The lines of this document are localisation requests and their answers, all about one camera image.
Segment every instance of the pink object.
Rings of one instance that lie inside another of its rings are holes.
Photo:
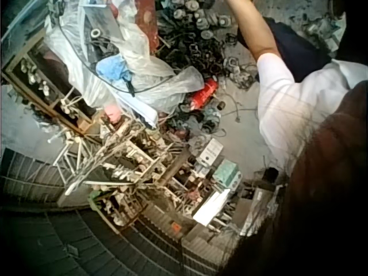
[[[119,122],[121,118],[121,109],[116,104],[105,107],[105,113],[113,124]]]

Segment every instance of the red object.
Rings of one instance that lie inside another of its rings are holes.
[[[208,79],[205,83],[205,87],[195,92],[191,99],[190,110],[199,109],[204,106],[207,99],[216,91],[219,84],[212,78]]]
[[[155,0],[135,0],[137,14],[136,24],[148,37],[149,52],[156,52],[159,46]]]
[[[116,19],[117,16],[119,15],[119,10],[112,3],[110,4],[110,10],[112,11],[114,18]]]

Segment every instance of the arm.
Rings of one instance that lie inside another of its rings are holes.
[[[249,50],[257,61],[264,53],[279,57],[275,38],[256,7],[250,0],[227,0]]]

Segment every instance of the white box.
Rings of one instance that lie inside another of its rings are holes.
[[[200,156],[197,157],[197,161],[205,167],[210,167],[220,155],[220,152],[223,150],[223,148],[224,146],[219,141],[217,141],[215,138],[212,138]]]

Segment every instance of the white shirt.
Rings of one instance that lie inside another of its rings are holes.
[[[368,79],[368,67],[332,60],[301,83],[273,53],[262,55],[257,67],[260,133],[279,168],[290,174],[311,131],[339,107],[350,89]]]

